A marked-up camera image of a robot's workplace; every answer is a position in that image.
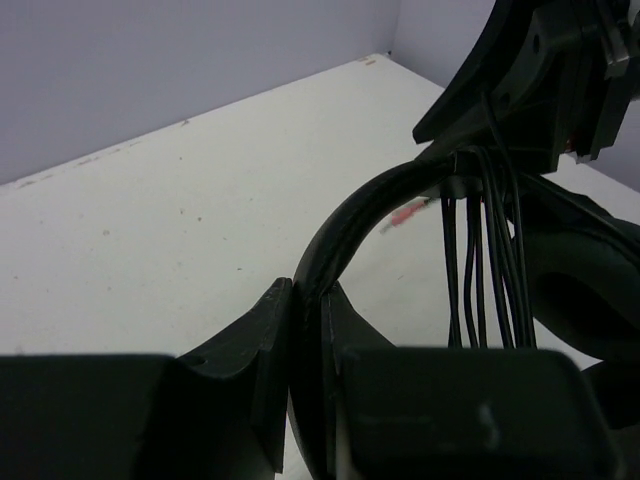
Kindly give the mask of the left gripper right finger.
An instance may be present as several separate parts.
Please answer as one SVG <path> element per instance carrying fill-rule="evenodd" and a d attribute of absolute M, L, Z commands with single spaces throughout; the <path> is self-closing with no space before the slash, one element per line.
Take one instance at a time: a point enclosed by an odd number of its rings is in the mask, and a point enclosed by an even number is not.
<path fill-rule="evenodd" d="M 397 349 L 335 285 L 320 303 L 324 452 L 330 478 L 383 478 L 390 472 L 388 416 Z"/>

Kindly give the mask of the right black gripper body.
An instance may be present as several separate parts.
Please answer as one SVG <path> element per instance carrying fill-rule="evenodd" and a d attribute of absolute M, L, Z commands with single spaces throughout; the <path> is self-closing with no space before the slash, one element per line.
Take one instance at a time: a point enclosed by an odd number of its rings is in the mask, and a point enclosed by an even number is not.
<path fill-rule="evenodd" d="M 578 163 L 613 146 L 629 105 L 639 99 L 639 3 L 573 1 L 580 60 L 571 97 L 564 152 Z"/>

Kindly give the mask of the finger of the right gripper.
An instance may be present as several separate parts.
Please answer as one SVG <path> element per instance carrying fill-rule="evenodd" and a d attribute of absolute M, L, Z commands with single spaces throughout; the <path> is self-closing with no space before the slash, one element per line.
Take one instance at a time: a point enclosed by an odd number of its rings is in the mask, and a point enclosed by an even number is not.
<path fill-rule="evenodd" d="M 580 67 L 580 26 L 571 9 L 537 9 L 514 63 L 491 93 L 516 168 L 552 173 L 569 137 Z"/>
<path fill-rule="evenodd" d="M 527 34 L 535 3 L 497 1 L 479 39 L 450 84 L 412 130 L 417 144 L 433 141 L 493 90 L 511 68 Z"/>

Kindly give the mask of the black headphones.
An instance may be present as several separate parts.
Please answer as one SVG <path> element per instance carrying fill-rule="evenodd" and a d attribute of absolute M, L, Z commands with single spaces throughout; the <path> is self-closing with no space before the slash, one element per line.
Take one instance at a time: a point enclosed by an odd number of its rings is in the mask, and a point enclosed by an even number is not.
<path fill-rule="evenodd" d="M 320 465 L 320 303 L 368 233 L 418 198 L 442 208 L 443 347 L 399 347 L 390 472 Z M 415 160 L 326 220 L 294 277 L 290 417 L 316 479 L 635 479 L 639 228 L 487 150 Z"/>

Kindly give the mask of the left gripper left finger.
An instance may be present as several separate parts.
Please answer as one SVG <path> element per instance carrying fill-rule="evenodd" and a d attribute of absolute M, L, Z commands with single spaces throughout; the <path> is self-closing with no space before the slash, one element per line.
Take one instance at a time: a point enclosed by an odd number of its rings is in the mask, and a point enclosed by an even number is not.
<path fill-rule="evenodd" d="M 198 473 L 280 473 L 284 464 L 292 282 L 276 279 L 245 314 L 180 357 L 181 436 Z"/>

